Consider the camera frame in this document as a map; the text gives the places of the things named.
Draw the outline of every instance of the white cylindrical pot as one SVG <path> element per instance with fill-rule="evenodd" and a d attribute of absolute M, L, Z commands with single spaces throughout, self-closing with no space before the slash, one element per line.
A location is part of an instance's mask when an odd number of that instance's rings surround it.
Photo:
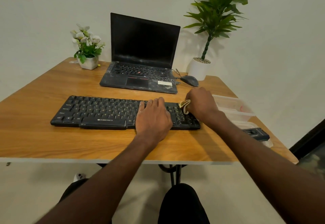
<path fill-rule="evenodd" d="M 78 58 L 80 66 L 84 69 L 93 70 L 98 66 L 98 56 L 93 58 L 86 58 L 85 62 L 82 64 Z"/>
<path fill-rule="evenodd" d="M 209 63 L 202 63 L 196 60 L 192 60 L 189 63 L 189 76 L 193 76 L 197 81 L 202 81 L 205 79 L 205 76 L 209 69 Z"/>

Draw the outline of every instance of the external keyboard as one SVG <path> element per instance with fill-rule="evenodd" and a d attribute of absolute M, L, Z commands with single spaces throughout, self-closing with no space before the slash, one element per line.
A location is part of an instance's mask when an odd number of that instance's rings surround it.
<path fill-rule="evenodd" d="M 155 69 L 152 67 L 136 66 L 116 62 L 113 67 L 116 74 L 135 75 L 140 77 L 148 77 L 153 80 L 169 81 L 168 69 Z"/>
<path fill-rule="evenodd" d="M 72 95 L 53 117 L 51 125 L 87 129 L 134 129 L 140 102 L 140 100 Z M 171 115 L 172 129 L 200 129 L 197 119 L 192 114 L 184 114 L 178 103 L 165 102 L 165 108 Z"/>

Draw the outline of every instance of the person's left hand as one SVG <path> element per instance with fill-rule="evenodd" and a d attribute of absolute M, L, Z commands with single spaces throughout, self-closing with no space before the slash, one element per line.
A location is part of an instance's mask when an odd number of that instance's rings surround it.
<path fill-rule="evenodd" d="M 151 138 L 156 146 L 167 136 L 173 122 L 162 97 L 149 100 L 147 106 L 144 106 L 144 102 L 140 102 L 136 116 L 136 132 L 139 136 Z"/>

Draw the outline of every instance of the white shoe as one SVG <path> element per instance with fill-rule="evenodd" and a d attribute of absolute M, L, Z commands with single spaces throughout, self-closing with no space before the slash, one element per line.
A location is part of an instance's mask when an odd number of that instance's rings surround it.
<path fill-rule="evenodd" d="M 85 179 L 85 178 L 86 178 L 86 174 L 76 174 L 74 176 L 73 182 L 76 182 L 76 181 L 78 181 L 80 179 Z"/>

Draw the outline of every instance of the table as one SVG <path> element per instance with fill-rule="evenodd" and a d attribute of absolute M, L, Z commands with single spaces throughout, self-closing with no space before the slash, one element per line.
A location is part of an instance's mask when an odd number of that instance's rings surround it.
<path fill-rule="evenodd" d="M 70 95 L 149 100 L 162 96 L 166 102 L 182 101 L 192 88 L 177 86 L 178 94 L 101 87 L 99 82 L 109 62 L 94 70 L 82 69 L 67 58 L 0 102 L 0 161 L 107 163 L 123 151 L 136 132 L 54 127 L 50 120 Z M 200 86 L 212 94 L 236 97 L 215 76 L 206 76 Z M 257 118 L 250 122 L 266 131 L 272 150 L 293 163 L 298 160 Z M 221 138 L 204 124 L 197 131 L 171 130 L 145 159 L 150 164 L 229 164 L 238 159 Z"/>

